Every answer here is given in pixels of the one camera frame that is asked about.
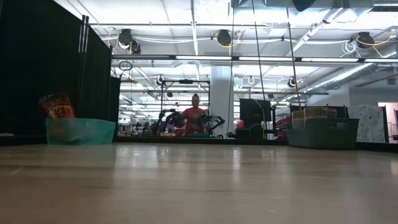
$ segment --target snack bag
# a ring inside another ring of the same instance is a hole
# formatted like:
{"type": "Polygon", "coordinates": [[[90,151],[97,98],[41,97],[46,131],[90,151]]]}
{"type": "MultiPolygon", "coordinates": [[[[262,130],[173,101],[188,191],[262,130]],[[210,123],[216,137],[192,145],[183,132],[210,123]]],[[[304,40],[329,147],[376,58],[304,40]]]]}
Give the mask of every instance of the snack bag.
{"type": "Polygon", "coordinates": [[[49,118],[75,118],[75,110],[66,93],[43,96],[39,103],[49,118]]]}

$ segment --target red shirt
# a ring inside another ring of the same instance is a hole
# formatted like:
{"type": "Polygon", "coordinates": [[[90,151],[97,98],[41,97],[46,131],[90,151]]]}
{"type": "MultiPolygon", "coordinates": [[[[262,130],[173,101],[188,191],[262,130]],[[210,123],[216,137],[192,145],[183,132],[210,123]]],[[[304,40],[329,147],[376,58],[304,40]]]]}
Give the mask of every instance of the red shirt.
{"type": "Polygon", "coordinates": [[[206,111],[200,108],[189,108],[182,113],[182,117],[187,119],[187,124],[185,125],[185,137],[194,132],[203,133],[203,129],[197,125],[197,119],[202,113],[207,115],[206,111]]]}

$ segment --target person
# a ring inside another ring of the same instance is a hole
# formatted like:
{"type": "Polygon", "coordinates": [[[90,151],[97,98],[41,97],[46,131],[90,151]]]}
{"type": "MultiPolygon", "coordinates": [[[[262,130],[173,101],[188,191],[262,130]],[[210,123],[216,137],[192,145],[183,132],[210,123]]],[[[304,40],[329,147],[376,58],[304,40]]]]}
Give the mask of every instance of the person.
{"type": "Polygon", "coordinates": [[[205,123],[203,126],[200,126],[198,124],[198,117],[204,113],[207,116],[207,113],[205,110],[199,108],[199,96],[197,94],[194,94],[192,96],[192,107],[186,109],[182,113],[182,119],[186,119],[186,125],[185,125],[185,137],[189,137],[191,134],[195,133],[204,133],[205,128],[208,126],[208,123],[205,123]]]}

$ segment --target wooden floor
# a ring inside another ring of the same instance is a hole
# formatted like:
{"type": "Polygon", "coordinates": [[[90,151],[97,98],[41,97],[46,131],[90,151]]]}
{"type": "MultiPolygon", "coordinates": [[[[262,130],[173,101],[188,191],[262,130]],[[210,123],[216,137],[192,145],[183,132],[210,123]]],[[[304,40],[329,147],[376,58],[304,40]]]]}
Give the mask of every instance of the wooden floor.
{"type": "Polygon", "coordinates": [[[398,223],[398,154],[0,147],[0,223],[398,223]]]}

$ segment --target black monitor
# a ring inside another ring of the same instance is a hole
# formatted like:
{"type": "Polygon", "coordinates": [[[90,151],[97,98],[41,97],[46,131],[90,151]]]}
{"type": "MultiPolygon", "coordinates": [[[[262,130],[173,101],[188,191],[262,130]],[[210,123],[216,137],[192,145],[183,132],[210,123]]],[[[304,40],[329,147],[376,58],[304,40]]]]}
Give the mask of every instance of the black monitor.
{"type": "Polygon", "coordinates": [[[241,120],[243,120],[243,127],[250,128],[254,124],[261,124],[263,121],[263,113],[265,121],[272,121],[271,119],[271,102],[254,99],[240,99],[241,120]]]}

